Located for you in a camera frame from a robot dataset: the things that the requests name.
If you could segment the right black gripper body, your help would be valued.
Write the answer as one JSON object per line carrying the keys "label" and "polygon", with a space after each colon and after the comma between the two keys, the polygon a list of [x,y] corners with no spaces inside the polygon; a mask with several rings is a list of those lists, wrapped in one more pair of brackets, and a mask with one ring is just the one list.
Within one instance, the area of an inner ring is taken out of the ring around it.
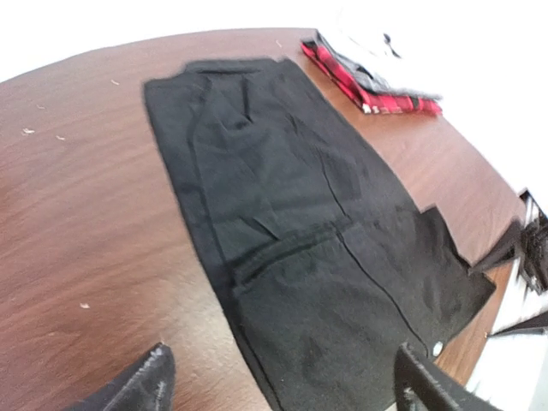
{"label": "right black gripper body", "polygon": [[528,189],[519,198],[526,207],[526,221],[512,219],[495,245],[469,273],[489,271],[519,259],[518,274],[537,295],[547,291],[547,216]]}

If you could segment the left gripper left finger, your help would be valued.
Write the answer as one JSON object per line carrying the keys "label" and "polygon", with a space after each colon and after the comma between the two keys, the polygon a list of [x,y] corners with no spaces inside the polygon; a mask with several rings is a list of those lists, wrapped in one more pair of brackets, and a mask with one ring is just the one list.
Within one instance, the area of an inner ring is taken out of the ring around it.
{"label": "left gripper left finger", "polygon": [[173,407],[175,382],[174,355],[159,342],[102,388],[65,410],[168,411]]}

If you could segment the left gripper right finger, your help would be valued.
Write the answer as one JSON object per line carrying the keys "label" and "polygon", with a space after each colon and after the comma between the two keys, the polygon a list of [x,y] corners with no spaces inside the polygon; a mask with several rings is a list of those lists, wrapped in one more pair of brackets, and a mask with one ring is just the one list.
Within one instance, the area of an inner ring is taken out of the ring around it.
{"label": "left gripper right finger", "polygon": [[397,410],[497,410],[489,402],[466,391],[407,343],[396,352],[394,394]]}

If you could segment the black long sleeve shirt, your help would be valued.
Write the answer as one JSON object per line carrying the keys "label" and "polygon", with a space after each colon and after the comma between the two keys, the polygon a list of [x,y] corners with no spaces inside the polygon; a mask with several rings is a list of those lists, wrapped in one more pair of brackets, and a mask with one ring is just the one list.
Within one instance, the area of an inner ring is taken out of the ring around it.
{"label": "black long sleeve shirt", "polygon": [[291,60],[197,61],[143,87],[194,248],[276,410],[384,410],[495,287],[436,208]]}

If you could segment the red black plaid shirt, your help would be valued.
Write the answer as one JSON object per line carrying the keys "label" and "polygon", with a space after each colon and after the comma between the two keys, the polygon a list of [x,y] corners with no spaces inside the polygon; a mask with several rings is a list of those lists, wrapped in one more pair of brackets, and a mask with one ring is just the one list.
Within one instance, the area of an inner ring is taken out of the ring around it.
{"label": "red black plaid shirt", "polygon": [[377,92],[363,87],[325,45],[316,40],[302,40],[303,53],[365,114],[402,114],[424,112],[441,115],[435,100],[411,95]]}

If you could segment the grey button shirt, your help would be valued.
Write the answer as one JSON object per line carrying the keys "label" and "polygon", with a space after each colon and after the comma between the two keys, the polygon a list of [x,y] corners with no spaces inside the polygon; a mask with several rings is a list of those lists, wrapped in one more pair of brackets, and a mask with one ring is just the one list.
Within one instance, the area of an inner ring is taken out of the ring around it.
{"label": "grey button shirt", "polygon": [[375,33],[359,43],[339,30],[322,28],[316,32],[316,40],[325,45],[363,87],[437,101],[443,98],[427,69],[401,58],[386,33]]}

